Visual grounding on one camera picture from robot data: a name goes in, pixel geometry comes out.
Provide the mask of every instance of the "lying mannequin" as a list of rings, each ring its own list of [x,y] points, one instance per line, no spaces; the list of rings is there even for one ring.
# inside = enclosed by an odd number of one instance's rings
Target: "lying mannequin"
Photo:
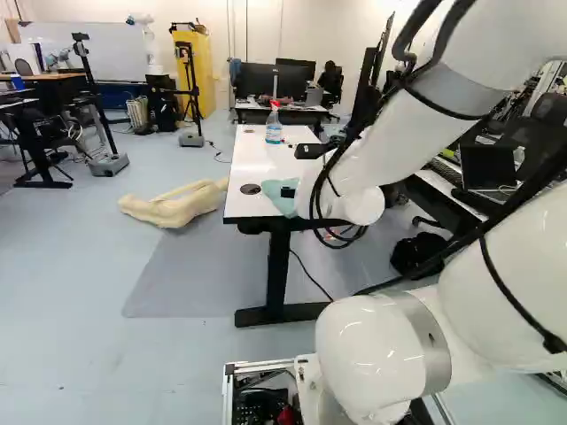
[[[118,205],[123,213],[149,221],[160,228],[181,228],[194,217],[216,210],[221,202],[222,192],[226,191],[228,186],[228,177],[217,182],[200,180],[150,201],[127,194],[118,201]],[[177,199],[169,199],[187,191],[191,193]]]

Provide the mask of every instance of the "white robot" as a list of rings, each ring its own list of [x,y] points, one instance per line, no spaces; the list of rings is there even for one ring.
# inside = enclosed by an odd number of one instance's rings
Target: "white robot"
[[[394,57],[410,58],[404,37],[439,3],[416,7]],[[564,22],[555,13],[562,6],[456,0],[433,60],[330,170],[334,188],[321,186],[320,215],[374,222],[384,209],[378,185],[420,169],[530,72],[567,58]],[[314,214],[321,171],[314,166],[301,179],[302,217]],[[316,323],[316,354],[296,359],[305,423],[393,424],[410,400],[456,384],[567,368],[566,199],[560,185],[524,204],[454,256],[437,285],[329,305]]]

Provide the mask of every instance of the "plastic bottle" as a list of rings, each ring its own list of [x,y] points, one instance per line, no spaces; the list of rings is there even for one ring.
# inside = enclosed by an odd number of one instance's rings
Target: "plastic bottle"
[[[269,113],[266,120],[266,143],[279,144],[282,142],[282,123],[277,116],[280,103],[276,100],[269,102],[272,106],[272,112]]]

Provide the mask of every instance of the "person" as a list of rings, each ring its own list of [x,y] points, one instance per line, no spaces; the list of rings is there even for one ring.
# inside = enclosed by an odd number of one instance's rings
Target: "person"
[[[341,91],[340,79],[340,69],[335,65],[335,62],[328,60],[325,63],[325,70],[319,76],[319,80],[317,80],[317,84],[328,91],[331,98],[337,98],[340,97]],[[325,99],[325,96],[323,96],[323,102],[325,102],[325,100],[329,102],[331,99]]]

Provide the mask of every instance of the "gray floor mat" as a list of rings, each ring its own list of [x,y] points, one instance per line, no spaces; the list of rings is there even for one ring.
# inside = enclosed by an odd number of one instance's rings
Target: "gray floor mat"
[[[164,231],[122,310],[125,317],[218,317],[264,305],[269,236],[247,236],[223,225],[222,211]],[[390,252],[401,238],[415,234],[408,224],[411,215],[386,212],[345,250],[323,247],[310,231],[294,233],[291,247],[333,297],[345,297],[395,274]],[[288,303],[325,300],[293,256],[287,282]]]

